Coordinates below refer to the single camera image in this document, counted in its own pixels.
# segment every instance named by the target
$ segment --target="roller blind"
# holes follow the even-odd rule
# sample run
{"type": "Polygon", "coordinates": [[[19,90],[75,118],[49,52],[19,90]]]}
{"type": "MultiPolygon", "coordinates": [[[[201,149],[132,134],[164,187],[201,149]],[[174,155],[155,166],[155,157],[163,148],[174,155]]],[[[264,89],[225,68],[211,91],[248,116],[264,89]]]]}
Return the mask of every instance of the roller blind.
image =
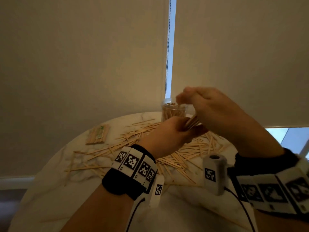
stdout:
{"type": "Polygon", "coordinates": [[[265,127],[309,126],[309,0],[177,0],[172,96],[217,87],[265,127]]]}
{"type": "Polygon", "coordinates": [[[0,176],[164,98],[169,0],[0,0],[0,176]]]}

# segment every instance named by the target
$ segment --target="left hand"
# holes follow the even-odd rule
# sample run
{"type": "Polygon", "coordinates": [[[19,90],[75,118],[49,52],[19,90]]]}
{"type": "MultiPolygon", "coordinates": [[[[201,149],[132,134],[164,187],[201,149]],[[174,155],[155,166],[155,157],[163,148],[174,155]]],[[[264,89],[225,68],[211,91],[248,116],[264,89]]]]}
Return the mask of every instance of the left hand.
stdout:
{"type": "Polygon", "coordinates": [[[193,138],[203,135],[208,130],[203,125],[184,131],[188,117],[171,117],[161,123],[153,132],[143,137],[139,145],[148,150],[155,159],[168,156],[177,151],[193,138]]]}

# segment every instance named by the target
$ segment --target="plastic container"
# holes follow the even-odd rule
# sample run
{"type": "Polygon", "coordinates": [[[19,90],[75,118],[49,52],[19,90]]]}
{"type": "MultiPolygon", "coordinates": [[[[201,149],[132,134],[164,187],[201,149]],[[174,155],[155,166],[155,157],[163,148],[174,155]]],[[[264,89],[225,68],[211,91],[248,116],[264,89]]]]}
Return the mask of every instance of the plastic container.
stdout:
{"type": "Polygon", "coordinates": [[[161,121],[166,121],[172,116],[186,117],[186,106],[177,104],[174,98],[166,98],[162,102],[161,121]]]}

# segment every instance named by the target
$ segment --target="hand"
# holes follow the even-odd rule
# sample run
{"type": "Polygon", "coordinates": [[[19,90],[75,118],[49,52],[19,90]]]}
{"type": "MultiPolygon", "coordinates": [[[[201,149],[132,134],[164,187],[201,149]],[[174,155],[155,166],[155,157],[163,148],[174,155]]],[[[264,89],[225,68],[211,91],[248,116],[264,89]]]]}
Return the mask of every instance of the hand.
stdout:
{"type": "Polygon", "coordinates": [[[188,120],[188,117],[171,117],[142,138],[138,144],[148,150],[155,159],[168,156],[183,144],[191,142],[193,138],[208,131],[203,125],[184,131],[184,125],[188,120]]]}
{"type": "Polygon", "coordinates": [[[215,88],[186,87],[177,97],[179,104],[193,104],[201,123],[225,137],[242,156],[273,157],[283,148],[257,121],[215,88]]]}

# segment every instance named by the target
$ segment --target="marble table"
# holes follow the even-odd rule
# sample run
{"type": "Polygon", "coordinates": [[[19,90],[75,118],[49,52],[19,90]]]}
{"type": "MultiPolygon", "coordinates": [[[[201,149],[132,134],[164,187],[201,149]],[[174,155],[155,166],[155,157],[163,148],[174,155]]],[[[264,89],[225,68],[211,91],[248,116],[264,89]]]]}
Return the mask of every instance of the marble table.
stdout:
{"type": "MultiPolygon", "coordinates": [[[[86,131],[65,145],[36,175],[21,200],[20,209],[11,222],[9,232],[59,231],[101,182],[91,170],[83,170],[71,172],[65,185],[67,173],[64,171],[70,164],[73,151],[90,152],[108,144],[115,144],[115,138],[121,133],[136,128],[124,126],[152,118],[156,119],[152,122],[159,122],[161,113],[137,113],[105,122],[111,126],[106,144],[86,146],[89,133],[86,131]]],[[[230,146],[221,154],[226,156],[229,164],[234,164],[236,152],[236,149],[230,146]]],[[[77,156],[75,162],[84,160],[85,155],[80,155],[82,157],[77,156]]],[[[111,163],[109,158],[104,157],[94,161],[97,164],[111,163]]],[[[250,228],[238,201],[228,192],[222,196],[214,196],[201,187],[184,186],[170,186],[166,191],[163,189],[163,192],[158,208],[149,209],[147,205],[140,204],[130,231],[247,231],[244,227],[250,228]]],[[[248,204],[246,208],[254,221],[252,209],[248,204]]]]}

